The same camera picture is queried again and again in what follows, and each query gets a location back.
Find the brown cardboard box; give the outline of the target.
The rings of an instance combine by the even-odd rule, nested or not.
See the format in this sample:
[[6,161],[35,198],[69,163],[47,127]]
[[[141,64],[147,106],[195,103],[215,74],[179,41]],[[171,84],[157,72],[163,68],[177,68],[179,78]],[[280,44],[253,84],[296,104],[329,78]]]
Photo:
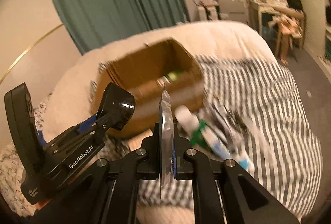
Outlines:
[[121,131],[109,130],[120,138],[131,138],[152,129],[159,118],[163,90],[170,96],[171,108],[184,105],[192,112],[203,107],[204,81],[201,68],[176,39],[168,38],[110,61],[96,81],[90,111],[95,114],[108,83],[131,93],[136,102],[132,118]]

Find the wooden chair with clothes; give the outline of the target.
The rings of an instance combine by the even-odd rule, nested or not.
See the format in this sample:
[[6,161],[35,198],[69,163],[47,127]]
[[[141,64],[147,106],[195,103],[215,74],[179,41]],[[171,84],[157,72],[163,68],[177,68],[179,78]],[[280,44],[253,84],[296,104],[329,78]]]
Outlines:
[[274,56],[287,65],[289,52],[297,60],[294,51],[295,44],[299,49],[303,48],[306,16],[302,10],[283,6],[272,7],[272,11],[276,14],[273,15],[272,21],[268,22],[268,26],[278,29]]

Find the green plastic packet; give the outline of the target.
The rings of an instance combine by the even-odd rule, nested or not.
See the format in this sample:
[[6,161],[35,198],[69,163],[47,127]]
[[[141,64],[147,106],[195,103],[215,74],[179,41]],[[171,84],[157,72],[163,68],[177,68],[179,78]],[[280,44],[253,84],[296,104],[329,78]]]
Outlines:
[[207,145],[203,135],[202,135],[202,131],[207,127],[207,124],[203,121],[200,120],[199,121],[199,126],[198,129],[193,131],[191,138],[190,138],[190,144],[192,146],[194,145],[198,145],[206,150],[209,150],[209,146]]

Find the white tube with cap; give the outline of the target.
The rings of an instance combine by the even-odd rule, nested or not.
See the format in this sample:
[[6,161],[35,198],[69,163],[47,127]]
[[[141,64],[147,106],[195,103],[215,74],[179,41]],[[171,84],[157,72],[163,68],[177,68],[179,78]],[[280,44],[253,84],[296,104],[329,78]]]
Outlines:
[[224,107],[217,108],[215,105],[211,105],[200,110],[198,114],[194,114],[188,107],[182,105],[175,109],[174,115],[189,140],[193,131],[198,129],[200,120],[207,124],[202,135],[210,149],[206,150],[198,145],[195,146],[210,152],[220,160],[232,158],[248,172],[255,170],[253,161],[243,148],[243,133],[235,128],[231,121],[232,118]]

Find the checkered grey white cloth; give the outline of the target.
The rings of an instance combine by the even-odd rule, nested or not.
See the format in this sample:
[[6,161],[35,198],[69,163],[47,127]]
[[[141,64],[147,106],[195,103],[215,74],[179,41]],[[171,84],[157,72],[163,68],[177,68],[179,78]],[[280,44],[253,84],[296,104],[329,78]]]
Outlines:
[[250,118],[270,146],[274,160],[265,157],[257,138],[245,139],[242,149],[255,168],[251,175],[294,215],[308,215],[317,200],[323,156],[290,71],[252,58],[196,60],[207,99]]

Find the white dressing table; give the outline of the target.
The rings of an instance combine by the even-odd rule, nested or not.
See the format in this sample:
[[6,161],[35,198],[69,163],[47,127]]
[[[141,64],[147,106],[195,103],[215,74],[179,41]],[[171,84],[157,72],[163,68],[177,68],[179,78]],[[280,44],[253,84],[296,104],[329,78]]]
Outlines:
[[262,37],[268,27],[268,22],[272,21],[273,16],[286,15],[288,17],[296,18],[299,21],[299,26],[304,29],[305,15],[302,11],[297,11],[288,7],[286,1],[267,0],[262,2],[260,0],[250,0],[249,2],[250,25]]

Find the silver foil packet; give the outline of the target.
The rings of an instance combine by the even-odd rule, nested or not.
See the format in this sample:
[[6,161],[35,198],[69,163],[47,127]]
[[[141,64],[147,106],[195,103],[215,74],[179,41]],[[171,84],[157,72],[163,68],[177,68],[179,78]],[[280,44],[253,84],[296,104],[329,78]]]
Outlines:
[[172,176],[174,123],[170,95],[164,88],[159,102],[160,198]]

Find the grey cabinet under television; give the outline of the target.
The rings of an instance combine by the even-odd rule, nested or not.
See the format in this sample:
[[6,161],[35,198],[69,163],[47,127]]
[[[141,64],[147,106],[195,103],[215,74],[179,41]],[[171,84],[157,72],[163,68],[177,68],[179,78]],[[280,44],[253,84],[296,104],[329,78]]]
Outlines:
[[250,25],[249,0],[216,0],[222,20]]

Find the floral patterned pillow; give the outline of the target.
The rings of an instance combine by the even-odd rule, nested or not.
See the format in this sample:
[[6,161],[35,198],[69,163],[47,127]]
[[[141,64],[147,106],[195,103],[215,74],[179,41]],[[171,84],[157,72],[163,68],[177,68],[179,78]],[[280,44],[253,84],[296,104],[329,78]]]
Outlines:
[[32,216],[36,207],[31,205],[21,192],[23,165],[13,142],[1,150],[1,194],[16,214],[22,217]]

